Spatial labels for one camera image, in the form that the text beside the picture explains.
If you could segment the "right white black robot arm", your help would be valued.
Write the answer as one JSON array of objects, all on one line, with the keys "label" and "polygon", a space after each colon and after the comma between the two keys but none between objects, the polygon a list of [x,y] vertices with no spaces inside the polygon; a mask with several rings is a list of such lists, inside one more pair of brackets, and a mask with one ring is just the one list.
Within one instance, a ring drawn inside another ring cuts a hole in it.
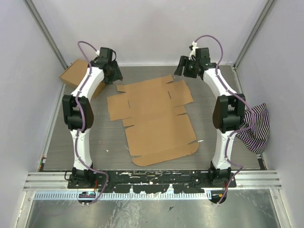
[{"label": "right white black robot arm", "polygon": [[201,79],[210,87],[216,103],[212,122],[217,129],[215,154],[208,170],[208,179],[213,187],[226,186],[231,176],[231,153],[236,131],[244,120],[245,105],[243,94],[237,94],[210,58],[181,56],[174,74]]}]

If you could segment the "aluminium corner post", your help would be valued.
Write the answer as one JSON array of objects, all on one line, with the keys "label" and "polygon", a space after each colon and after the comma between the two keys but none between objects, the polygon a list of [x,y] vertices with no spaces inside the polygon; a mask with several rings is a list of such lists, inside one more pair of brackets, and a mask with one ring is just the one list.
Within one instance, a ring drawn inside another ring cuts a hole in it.
[{"label": "aluminium corner post", "polygon": [[262,28],[267,16],[269,15],[270,11],[274,7],[275,3],[276,3],[276,0],[267,0],[266,1],[264,7],[262,8],[262,11],[260,12],[253,28],[251,29],[251,32],[250,32],[248,38],[246,39],[246,41],[236,59],[235,64],[233,65],[234,69],[237,69],[240,66],[245,54],[249,50],[253,40],[255,39],[255,37],[257,36],[257,34],[259,32],[259,30]]},{"label": "aluminium corner post", "polygon": [[47,43],[49,44],[49,46],[52,49],[53,53],[55,54],[56,58],[59,60],[61,66],[64,69],[67,69],[68,64],[64,60],[58,46],[56,45],[47,26],[45,25],[43,18],[41,17],[40,13],[38,12],[34,2],[32,0],[23,0],[23,2],[25,3],[26,7],[28,8],[30,14],[32,15],[33,19],[35,20],[36,24],[38,25],[40,31],[42,32],[43,36],[45,37]]}]

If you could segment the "striped purple white cloth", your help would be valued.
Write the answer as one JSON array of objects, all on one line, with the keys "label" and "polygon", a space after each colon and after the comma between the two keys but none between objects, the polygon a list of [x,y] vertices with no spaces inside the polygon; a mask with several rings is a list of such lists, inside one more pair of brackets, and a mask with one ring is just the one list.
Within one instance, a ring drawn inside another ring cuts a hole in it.
[{"label": "striped purple white cloth", "polygon": [[236,137],[253,153],[262,154],[269,140],[270,120],[265,103],[252,107],[255,122],[252,128],[238,132]]}]

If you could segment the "left aluminium corner post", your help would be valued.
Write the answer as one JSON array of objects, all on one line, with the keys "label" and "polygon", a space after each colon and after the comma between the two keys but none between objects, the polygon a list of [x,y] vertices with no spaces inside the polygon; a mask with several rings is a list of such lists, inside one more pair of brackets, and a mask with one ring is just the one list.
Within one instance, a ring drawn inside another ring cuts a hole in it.
[{"label": "left aluminium corner post", "polygon": [[64,69],[67,69],[68,64],[64,60],[58,46],[56,45],[47,26],[45,25],[43,18],[41,17],[40,13],[38,12],[34,2],[32,0],[23,0],[23,2],[25,3],[26,7],[28,8],[30,14],[32,15],[33,19],[35,20],[36,24],[38,25],[40,31],[42,32],[43,36],[45,37],[47,43],[49,44],[49,46],[52,49],[53,53],[55,54],[56,58],[59,60],[61,66]]}]

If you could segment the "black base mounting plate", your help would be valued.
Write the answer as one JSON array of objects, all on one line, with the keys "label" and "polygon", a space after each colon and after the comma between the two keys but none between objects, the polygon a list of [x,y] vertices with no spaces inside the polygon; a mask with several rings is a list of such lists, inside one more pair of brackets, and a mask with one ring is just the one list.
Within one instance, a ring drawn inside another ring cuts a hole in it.
[{"label": "black base mounting plate", "polygon": [[69,189],[104,189],[104,193],[165,193],[170,187],[174,194],[204,193],[206,188],[236,187],[233,173],[214,175],[204,170],[129,170],[105,171],[76,177],[71,174]]}]

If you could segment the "right aluminium corner post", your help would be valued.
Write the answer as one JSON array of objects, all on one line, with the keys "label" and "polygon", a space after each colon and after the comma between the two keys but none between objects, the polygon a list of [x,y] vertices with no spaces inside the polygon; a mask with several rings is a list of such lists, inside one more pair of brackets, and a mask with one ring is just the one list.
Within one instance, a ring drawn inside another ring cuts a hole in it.
[{"label": "right aluminium corner post", "polygon": [[262,8],[262,11],[260,12],[253,28],[251,29],[251,32],[250,32],[248,38],[246,39],[246,41],[236,59],[235,64],[233,65],[234,69],[237,69],[240,66],[245,54],[249,50],[253,40],[255,39],[255,37],[257,36],[257,34],[259,32],[259,30],[262,28],[267,16],[269,15],[270,11],[274,7],[275,3],[276,3],[276,0],[267,0],[266,1],[264,7]]}]

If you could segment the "folded brown cardboard box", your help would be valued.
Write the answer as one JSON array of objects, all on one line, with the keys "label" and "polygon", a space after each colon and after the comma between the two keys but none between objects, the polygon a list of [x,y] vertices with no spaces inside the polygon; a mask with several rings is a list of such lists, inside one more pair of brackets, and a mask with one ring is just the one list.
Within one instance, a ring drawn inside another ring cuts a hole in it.
[{"label": "folded brown cardboard box", "polygon": [[[90,68],[88,63],[84,60],[76,60],[61,76],[61,81],[67,86],[73,88],[72,95],[76,97],[81,86],[85,82]],[[101,91],[105,88],[104,74],[98,67],[92,67],[92,72],[89,80],[85,83],[85,86],[81,89],[79,98],[87,95],[87,98],[91,100],[96,98]]]}]

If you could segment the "aluminium front rail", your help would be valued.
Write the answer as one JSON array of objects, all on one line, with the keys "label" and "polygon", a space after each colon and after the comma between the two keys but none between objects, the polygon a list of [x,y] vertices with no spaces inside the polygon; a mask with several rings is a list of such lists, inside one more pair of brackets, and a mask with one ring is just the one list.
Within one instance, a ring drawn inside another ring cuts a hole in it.
[{"label": "aluminium front rail", "polygon": [[[206,180],[207,171],[195,170],[137,170],[107,171],[109,183],[127,185],[157,184],[200,184],[203,189],[216,189],[217,186]],[[24,190],[67,190],[70,172],[30,172]],[[282,189],[276,171],[244,170],[232,178],[230,187],[238,189]]]}]

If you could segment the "brown cardboard box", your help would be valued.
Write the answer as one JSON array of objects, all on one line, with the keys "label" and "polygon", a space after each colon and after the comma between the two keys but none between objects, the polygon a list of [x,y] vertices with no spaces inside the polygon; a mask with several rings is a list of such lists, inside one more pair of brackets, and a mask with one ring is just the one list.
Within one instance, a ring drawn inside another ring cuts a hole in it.
[{"label": "brown cardboard box", "polygon": [[[67,86],[73,88],[72,95],[76,97],[81,86],[85,82],[90,68],[88,63],[84,60],[76,60],[61,76],[61,81]],[[79,98],[87,95],[87,98],[91,100],[96,98],[101,91],[105,88],[104,74],[98,67],[92,67],[92,72],[89,80],[85,83],[85,86],[81,89]]]},{"label": "brown cardboard box", "polygon": [[121,120],[132,162],[140,167],[194,154],[199,143],[186,113],[193,98],[185,80],[167,75],[117,85],[107,98],[111,121]]}]

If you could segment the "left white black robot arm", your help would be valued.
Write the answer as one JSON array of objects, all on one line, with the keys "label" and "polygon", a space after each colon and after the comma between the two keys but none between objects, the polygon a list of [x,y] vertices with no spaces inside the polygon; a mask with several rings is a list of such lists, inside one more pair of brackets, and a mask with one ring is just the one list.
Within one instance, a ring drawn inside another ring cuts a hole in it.
[{"label": "left white black robot arm", "polygon": [[96,174],[90,156],[89,135],[94,123],[91,99],[95,98],[107,83],[122,80],[117,61],[90,64],[78,59],[62,75],[61,80],[74,90],[62,97],[64,122],[67,125],[74,149],[74,165],[68,179],[70,188],[95,185]]}]

